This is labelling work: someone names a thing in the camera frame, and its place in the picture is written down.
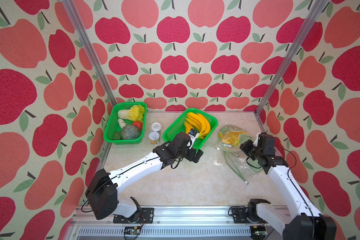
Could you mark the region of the yellow banana bunch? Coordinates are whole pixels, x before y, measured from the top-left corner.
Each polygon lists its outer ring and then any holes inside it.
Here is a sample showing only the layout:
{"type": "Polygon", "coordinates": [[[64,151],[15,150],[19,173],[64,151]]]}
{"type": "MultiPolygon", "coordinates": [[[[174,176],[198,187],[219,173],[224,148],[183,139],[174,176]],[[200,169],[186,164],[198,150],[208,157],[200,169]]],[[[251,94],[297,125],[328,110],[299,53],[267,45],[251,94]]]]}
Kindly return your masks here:
{"type": "Polygon", "coordinates": [[[211,131],[210,122],[202,115],[192,112],[187,113],[186,120],[199,132],[199,139],[205,139],[211,131]]]}

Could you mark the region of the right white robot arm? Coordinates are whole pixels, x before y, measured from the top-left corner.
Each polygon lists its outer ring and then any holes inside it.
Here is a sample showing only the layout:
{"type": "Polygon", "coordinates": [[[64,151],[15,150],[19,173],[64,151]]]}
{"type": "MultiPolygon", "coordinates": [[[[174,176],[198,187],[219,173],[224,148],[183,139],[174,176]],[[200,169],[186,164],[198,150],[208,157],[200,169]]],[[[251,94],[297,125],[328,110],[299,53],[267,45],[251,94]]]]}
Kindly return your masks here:
{"type": "Polygon", "coordinates": [[[266,175],[274,182],[285,200],[290,217],[278,213],[273,205],[263,199],[251,199],[247,218],[256,223],[265,221],[282,235],[284,240],[333,240],[337,225],[331,217],[325,217],[309,200],[295,180],[289,165],[276,156],[273,137],[261,135],[257,144],[248,140],[240,149],[252,160],[258,161],[266,175]]]}

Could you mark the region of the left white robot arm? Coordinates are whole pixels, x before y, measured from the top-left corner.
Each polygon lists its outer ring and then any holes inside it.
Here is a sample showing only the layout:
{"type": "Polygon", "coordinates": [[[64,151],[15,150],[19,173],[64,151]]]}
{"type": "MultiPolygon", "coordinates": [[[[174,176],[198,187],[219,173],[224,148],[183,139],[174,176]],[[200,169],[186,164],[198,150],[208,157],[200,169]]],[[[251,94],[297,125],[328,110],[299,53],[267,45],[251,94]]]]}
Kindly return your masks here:
{"type": "Polygon", "coordinates": [[[193,148],[198,139],[199,133],[194,129],[188,133],[180,132],[172,141],[155,147],[148,155],[124,168],[111,172],[105,169],[97,171],[85,193],[96,219],[116,215],[137,222],[143,214],[137,200],[131,197],[129,201],[122,201],[118,199],[118,194],[151,173],[168,166],[174,169],[173,164],[178,165],[183,159],[197,163],[204,153],[193,148]]]}

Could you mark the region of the pull-tab tin can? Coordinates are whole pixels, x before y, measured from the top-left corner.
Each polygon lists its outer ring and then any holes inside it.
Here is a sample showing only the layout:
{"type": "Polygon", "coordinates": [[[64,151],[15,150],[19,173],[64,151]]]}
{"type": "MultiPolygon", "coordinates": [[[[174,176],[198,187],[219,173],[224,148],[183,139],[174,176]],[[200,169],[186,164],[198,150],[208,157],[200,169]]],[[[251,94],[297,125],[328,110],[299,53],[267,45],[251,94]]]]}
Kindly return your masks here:
{"type": "Polygon", "coordinates": [[[157,145],[160,143],[161,137],[159,132],[150,132],[149,133],[149,141],[151,145],[157,145]]]}

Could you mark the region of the empty green plastic basket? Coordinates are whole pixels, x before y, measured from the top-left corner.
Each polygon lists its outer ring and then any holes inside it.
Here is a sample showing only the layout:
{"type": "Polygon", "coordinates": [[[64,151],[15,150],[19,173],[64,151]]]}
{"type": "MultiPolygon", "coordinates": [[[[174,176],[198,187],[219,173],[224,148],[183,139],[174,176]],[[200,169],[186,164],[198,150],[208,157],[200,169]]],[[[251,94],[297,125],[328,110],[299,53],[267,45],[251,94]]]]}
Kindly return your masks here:
{"type": "Polygon", "coordinates": [[[209,115],[208,113],[205,113],[204,111],[198,110],[196,108],[189,108],[187,110],[185,110],[164,132],[162,135],[162,139],[165,142],[168,141],[172,141],[174,139],[174,137],[180,133],[180,132],[184,132],[186,130],[186,127],[184,126],[184,122],[186,120],[186,116],[188,113],[194,113],[194,114],[201,114],[203,115],[206,120],[208,120],[208,122],[211,125],[211,131],[209,132],[208,135],[205,136],[205,138],[203,140],[195,140],[195,143],[193,144],[193,148],[196,150],[200,150],[203,145],[207,142],[207,140],[209,139],[209,137],[212,136],[212,133],[214,132],[214,130],[217,128],[218,126],[218,120],[214,117],[209,115]]]}

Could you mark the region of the white lidded cup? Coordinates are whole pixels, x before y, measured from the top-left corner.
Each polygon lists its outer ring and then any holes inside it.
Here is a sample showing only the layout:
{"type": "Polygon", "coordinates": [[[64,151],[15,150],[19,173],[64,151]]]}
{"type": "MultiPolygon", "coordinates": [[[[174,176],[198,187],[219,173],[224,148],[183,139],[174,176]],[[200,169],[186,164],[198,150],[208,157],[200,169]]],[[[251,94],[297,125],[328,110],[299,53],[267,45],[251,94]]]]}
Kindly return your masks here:
{"type": "Polygon", "coordinates": [[[162,125],[160,123],[158,123],[158,122],[155,122],[155,123],[152,124],[151,129],[152,129],[153,132],[160,133],[161,129],[162,129],[162,125]]]}

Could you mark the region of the red tomato toy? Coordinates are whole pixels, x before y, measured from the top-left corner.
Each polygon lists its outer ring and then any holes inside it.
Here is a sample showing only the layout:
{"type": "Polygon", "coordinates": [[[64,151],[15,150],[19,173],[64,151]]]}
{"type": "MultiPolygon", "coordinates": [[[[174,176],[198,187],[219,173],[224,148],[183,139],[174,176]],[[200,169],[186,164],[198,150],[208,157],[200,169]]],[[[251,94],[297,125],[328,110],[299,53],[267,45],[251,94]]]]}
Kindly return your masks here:
{"type": "Polygon", "coordinates": [[[142,131],[143,123],[141,121],[135,121],[133,122],[133,125],[136,126],[139,129],[139,131],[142,131]]]}

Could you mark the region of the green netted melon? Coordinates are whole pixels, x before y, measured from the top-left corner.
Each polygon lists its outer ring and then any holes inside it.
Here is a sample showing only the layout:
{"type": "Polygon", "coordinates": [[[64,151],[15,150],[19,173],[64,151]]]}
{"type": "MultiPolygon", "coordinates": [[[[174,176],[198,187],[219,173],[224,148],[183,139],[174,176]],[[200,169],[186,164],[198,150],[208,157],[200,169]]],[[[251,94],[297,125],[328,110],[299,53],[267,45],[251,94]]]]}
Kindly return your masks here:
{"type": "Polygon", "coordinates": [[[139,138],[141,131],[135,125],[126,125],[121,130],[121,137],[123,140],[135,140],[139,138]]]}

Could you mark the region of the green basket with vegetables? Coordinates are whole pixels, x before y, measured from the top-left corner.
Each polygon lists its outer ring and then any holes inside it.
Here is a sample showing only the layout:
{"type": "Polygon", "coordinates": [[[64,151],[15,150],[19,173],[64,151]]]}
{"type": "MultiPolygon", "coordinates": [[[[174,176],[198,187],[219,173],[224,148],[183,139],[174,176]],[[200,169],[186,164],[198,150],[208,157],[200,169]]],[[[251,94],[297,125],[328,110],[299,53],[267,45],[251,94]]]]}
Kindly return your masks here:
{"type": "MultiPolygon", "coordinates": [[[[143,103],[143,102],[130,102],[130,103],[120,103],[120,104],[116,104],[111,111],[111,115],[108,121],[108,124],[106,126],[106,129],[104,131],[104,140],[108,143],[112,143],[115,145],[132,145],[132,144],[139,144],[144,136],[144,132],[145,132],[145,123],[146,123],[146,118],[147,118],[147,111],[148,111],[148,106],[147,104],[143,103]],[[120,110],[128,110],[130,109],[132,106],[134,105],[141,105],[145,108],[145,114],[144,114],[144,118],[143,118],[143,129],[141,131],[141,135],[139,138],[135,139],[135,140],[113,140],[113,134],[116,131],[120,131],[121,132],[121,128],[118,124],[118,111],[120,110]]],[[[124,120],[125,123],[127,125],[132,125],[133,121],[129,121],[129,120],[124,120]]]]}

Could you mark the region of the napa cabbage toy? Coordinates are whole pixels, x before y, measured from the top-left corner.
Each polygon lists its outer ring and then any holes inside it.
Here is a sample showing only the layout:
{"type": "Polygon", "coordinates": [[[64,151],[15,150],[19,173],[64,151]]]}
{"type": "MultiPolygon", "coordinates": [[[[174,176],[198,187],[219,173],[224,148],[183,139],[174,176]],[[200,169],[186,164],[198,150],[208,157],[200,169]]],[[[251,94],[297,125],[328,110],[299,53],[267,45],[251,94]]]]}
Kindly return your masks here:
{"type": "Polygon", "coordinates": [[[134,105],[128,110],[118,111],[118,117],[123,120],[142,122],[145,114],[145,108],[141,105],[134,105]]]}

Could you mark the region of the green pepper toy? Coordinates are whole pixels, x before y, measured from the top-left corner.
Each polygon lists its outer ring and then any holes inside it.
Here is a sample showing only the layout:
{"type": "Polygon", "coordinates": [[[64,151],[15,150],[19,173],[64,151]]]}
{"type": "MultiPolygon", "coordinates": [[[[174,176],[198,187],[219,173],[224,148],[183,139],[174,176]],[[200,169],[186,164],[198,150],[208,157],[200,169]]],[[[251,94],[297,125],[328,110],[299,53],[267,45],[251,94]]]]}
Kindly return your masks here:
{"type": "Polygon", "coordinates": [[[113,140],[117,141],[117,140],[121,140],[121,139],[122,139],[121,132],[120,132],[120,131],[116,131],[116,132],[113,134],[113,140]]]}

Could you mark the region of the white mushroom toy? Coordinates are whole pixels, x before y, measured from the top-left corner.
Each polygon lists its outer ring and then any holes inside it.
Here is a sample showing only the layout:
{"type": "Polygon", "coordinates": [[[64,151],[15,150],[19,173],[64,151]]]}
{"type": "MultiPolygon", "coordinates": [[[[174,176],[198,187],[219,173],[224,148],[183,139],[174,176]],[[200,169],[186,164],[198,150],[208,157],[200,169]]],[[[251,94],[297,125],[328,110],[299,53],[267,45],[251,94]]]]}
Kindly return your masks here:
{"type": "Polygon", "coordinates": [[[127,125],[123,119],[118,119],[118,124],[121,130],[127,125]]]}

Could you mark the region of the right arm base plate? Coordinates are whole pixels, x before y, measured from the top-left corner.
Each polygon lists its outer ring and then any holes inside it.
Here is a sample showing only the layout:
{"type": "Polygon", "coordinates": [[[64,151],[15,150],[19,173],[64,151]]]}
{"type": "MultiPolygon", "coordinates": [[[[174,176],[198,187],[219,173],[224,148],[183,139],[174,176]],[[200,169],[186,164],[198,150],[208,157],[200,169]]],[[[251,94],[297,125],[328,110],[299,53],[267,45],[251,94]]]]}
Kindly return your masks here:
{"type": "Polygon", "coordinates": [[[257,224],[259,221],[253,221],[245,206],[231,206],[228,215],[233,218],[235,224],[257,224]]]}

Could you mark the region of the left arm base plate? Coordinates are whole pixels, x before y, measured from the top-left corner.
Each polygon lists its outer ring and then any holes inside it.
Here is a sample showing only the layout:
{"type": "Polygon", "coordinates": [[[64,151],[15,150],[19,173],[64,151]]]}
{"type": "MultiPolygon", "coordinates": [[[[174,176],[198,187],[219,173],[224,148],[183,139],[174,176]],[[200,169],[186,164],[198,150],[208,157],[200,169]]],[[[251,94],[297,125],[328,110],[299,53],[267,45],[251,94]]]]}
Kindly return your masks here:
{"type": "Polygon", "coordinates": [[[114,224],[152,224],[154,219],[154,208],[138,209],[131,217],[114,215],[114,224]]]}

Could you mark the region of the front aluminium rail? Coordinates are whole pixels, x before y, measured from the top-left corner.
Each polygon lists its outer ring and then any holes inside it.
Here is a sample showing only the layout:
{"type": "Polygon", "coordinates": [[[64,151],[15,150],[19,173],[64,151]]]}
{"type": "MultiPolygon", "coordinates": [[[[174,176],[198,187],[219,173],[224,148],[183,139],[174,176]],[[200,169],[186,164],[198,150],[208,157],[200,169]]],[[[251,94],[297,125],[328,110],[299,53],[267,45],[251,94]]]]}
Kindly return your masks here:
{"type": "MultiPolygon", "coordinates": [[[[231,206],[144,206],[154,208],[152,224],[114,224],[114,215],[97,220],[89,208],[77,210],[63,240],[283,240],[270,224],[235,224],[231,206]]],[[[286,206],[273,206],[289,218],[286,206]]]]}

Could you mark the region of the right aluminium frame post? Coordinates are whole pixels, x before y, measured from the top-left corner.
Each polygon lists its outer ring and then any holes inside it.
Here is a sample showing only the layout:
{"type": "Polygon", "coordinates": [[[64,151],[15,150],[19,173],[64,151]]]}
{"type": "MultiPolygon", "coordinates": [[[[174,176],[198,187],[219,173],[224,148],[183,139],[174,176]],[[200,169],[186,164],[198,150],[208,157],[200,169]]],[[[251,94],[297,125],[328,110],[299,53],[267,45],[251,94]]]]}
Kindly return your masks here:
{"type": "Polygon", "coordinates": [[[281,80],[285,72],[287,71],[289,65],[291,64],[294,56],[297,54],[298,50],[302,48],[302,44],[306,39],[308,33],[312,29],[314,23],[316,22],[317,18],[322,13],[325,6],[329,3],[329,1],[319,0],[315,1],[306,19],[303,21],[303,24],[299,31],[297,32],[297,36],[295,37],[294,41],[291,43],[289,49],[287,50],[287,54],[284,57],[277,73],[274,77],[272,77],[271,83],[265,92],[264,96],[262,97],[259,105],[255,111],[255,117],[260,118],[260,114],[264,109],[265,105],[269,102],[270,97],[272,96],[274,90],[276,89],[278,82],[281,80]]]}

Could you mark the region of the aluminium frame post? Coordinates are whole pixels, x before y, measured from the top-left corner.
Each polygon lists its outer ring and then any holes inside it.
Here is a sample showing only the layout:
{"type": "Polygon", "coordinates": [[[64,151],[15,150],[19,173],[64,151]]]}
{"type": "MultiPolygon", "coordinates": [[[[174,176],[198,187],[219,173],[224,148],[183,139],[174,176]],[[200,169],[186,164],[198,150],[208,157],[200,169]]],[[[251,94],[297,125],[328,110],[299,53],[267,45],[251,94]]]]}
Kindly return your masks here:
{"type": "Polygon", "coordinates": [[[294,41],[291,43],[289,49],[287,50],[287,54],[284,57],[277,73],[274,77],[272,77],[271,83],[265,92],[264,96],[262,97],[259,105],[255,111],[255,117],[260,118],[260,114],[264,109],[265,105],[269,102],[270,97],[272,96],[274,90],[276,89],[278,82],[281,80],[285,72],[287,71],[289,65],[291,64],[294,56],[297,54],[298,50],[302,48],[302,44],[306,39],[308,33],[312,29],[314,23],[316,22],[317,18],[322,13],[325,6],[329,3],[329,1],[319,0],[315,1],[306,19],[303,21],[303,24],[299,31],[297,32],[297,36],[295,37],[294,41]]]}
{"type": "Polygon", "coordinates": [[[117,104],[117,101],[115,99],[115,96],[113,94],[111,85],[108,81],[108,78],[102,68],[102,65],[100,63],[100,59],[95,51],[95,48],[93,47],[92,42],[90,41],[87,31],[85,29],[84,23],[81,20],[80,14],[75,6],[74,1],[67,1],[63,0],[63,5],[66,9],[66,12],[79,36],[79,39],[83,45],[83,48],[85,49],[87,56],[93,66],[93,69],[98,76],[102,87],[105,90],[106,97],[110,101],[112,106],[115,106],[117,104]]]}

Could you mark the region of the left aluminium frame post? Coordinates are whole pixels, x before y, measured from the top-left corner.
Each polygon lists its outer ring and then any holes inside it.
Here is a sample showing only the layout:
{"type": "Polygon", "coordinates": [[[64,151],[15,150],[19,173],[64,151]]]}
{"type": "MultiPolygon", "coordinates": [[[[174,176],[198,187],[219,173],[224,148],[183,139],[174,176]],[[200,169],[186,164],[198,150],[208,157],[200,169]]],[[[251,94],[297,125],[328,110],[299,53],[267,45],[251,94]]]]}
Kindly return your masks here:
{"type": "Polygon", "coordinates": [[[102,68],[102,65],[100,63],[100,59],[95,51],[95,48],[93,47],[92,42],[90,41],[87,31],[85,29],[84,23],[81,20],[80,14],[75,6],[74,1],[67,1],[63,0],[63,5],[66,9],[66,12],[79,36],[79,39],[83,45],[83,48],[85,49],[87,56],[93,66],[93,69],[98,76],[102,87],[105,90],[106,97],[110,101],[112,106],[115,106],[117,104],[117,101],[115,99],[115,96],[113,94],[111,85],[108,81],[108,78],[102,68]]]}

